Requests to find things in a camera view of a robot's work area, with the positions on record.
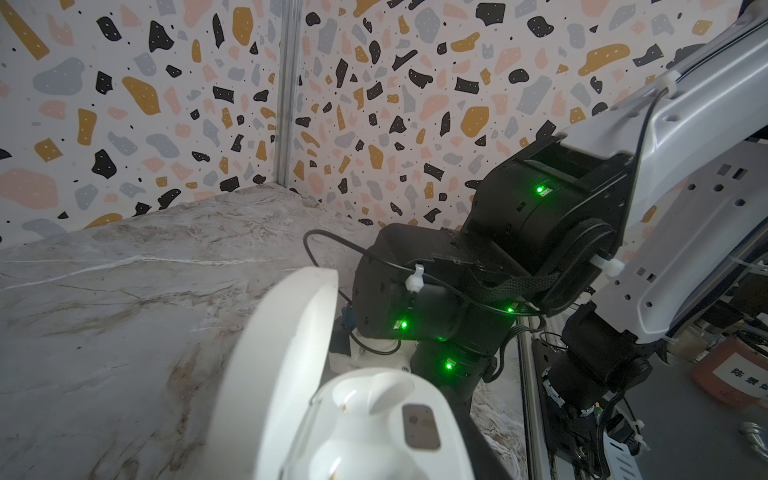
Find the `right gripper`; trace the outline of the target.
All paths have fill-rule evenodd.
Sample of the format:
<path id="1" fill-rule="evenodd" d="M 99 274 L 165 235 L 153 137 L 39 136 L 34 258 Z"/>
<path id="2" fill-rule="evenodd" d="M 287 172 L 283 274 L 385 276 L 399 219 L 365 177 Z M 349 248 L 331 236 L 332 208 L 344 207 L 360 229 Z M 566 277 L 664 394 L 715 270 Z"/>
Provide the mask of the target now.
<path id="1" fill-rule="evenodd" d="M 492 374 L 493 358 L 518 314 L 520 296 L 483 300 L 519 268 L 489 240 L 407 224 L 382 228 L 355 271 L 352 315 L 368 339 L 414 341 L 412 373 L 455 396 Z"/>

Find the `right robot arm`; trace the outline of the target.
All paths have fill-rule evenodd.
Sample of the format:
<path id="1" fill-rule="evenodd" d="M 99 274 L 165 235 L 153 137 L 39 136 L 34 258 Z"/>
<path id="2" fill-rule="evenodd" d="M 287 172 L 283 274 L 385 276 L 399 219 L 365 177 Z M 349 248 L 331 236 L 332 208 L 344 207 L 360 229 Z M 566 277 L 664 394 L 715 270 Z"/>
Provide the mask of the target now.
<path id="1" fill-rule="evenodd" d="M 548 453 L 616 477 L 617 404 L 711 291 L 766 253 L 766 136 L 767 5 L 748 1 L 651 84 L 491 170 L 459 230 L 382 228 L 356 270 L 355 330 L 414 342 L 412 372 L 468 406 L 532 317 Z"/>

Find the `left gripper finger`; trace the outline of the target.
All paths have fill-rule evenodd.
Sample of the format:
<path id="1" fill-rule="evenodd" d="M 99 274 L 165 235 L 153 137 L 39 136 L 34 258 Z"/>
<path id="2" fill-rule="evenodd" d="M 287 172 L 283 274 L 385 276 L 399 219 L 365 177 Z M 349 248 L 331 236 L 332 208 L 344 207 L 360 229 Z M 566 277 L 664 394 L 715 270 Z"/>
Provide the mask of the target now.
<path id="1" fill-rule="evenodd" d="M 458 424 L 476 480 L 511 480 L 512 477 L 471 419 L 469 407 L 454 395 L 446 400 Z"/>

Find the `white charging case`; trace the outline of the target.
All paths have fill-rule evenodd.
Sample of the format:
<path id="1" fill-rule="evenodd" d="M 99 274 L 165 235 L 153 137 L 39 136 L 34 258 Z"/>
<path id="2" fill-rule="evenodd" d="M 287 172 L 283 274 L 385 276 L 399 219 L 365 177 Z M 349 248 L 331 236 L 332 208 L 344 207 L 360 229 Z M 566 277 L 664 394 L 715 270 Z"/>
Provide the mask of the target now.
<path id="1" fill-rule="evenodd" d="M 228 361 L 197 479 L 469 479 L 445 396 L 393 368 L 322 380 L 338 274 L 305 267 L 276 284 Z"/>

